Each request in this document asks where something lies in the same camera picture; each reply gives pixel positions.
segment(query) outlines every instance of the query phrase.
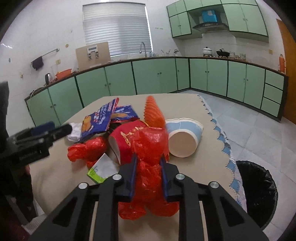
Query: blue and white paper bowl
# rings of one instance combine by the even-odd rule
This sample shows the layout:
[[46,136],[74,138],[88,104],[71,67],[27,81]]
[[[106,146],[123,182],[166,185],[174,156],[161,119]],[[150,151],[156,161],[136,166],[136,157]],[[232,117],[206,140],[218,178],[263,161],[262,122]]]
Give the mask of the blue and white paper bowl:
[[182,158],[192,155],[200,142],[203,125],[190,118],[168,119],[165,122],[170,153]]

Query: table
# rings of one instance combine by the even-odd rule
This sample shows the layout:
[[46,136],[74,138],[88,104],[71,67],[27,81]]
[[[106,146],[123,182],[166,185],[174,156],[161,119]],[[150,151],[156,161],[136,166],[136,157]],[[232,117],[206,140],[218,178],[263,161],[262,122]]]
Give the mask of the table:
[[[119,105],[132,104],[143,119],[145,100],[148,95],[119,96]],[[225,135],[213,119],[204,99],[196,94],[153,94],[166,119],[192,118],[204,126],[201,141],[194,154],[187,158],[170,156],[170,163],[195,182],[208,184],[217,181],[238,202],[245,196],[235,162],[231,161],[230,146]],[[114,96],[94,101],[68,122],[81,122],[86,115],[98,110]],[[84,161],[70,162],[66,139],[57,141],[50,149],[50,156],[30,165],[35,199],[46,214],[50,213],[79,183],[94,182],[87,177]],[[157,217],[152,214],[136,220],[119,218],[120,240],[178,240],[178,213],[172,217]]]

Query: window blind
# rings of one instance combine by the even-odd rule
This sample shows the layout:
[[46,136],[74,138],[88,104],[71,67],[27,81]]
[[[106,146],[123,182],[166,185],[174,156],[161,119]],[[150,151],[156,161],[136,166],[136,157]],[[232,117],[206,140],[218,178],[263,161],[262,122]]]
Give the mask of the window blind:
[[111,56],[138,53],[141,42],[145,43],[147,52],[152,51],[144,4],[112,2],[85,5],[83,27],[86,44],[108,42]]

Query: black trash bin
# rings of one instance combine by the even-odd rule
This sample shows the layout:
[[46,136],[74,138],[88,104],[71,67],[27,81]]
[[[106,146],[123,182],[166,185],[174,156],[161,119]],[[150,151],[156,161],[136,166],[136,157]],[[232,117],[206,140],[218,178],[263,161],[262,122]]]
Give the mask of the black trash bin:
[[278,201],[276,184],[268,170],[250,161],[236,161],[242,176],[247,212],[263,230],[272,220]]

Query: range hood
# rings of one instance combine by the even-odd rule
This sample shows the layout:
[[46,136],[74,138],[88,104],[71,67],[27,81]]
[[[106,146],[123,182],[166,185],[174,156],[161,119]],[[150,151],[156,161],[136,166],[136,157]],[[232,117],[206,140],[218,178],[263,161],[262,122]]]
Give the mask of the range hood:
[[202,32],[203,34],[221,30],[229,30],[227,25],[221,22],[207,22],[201,23],[193,27],[194,29]]

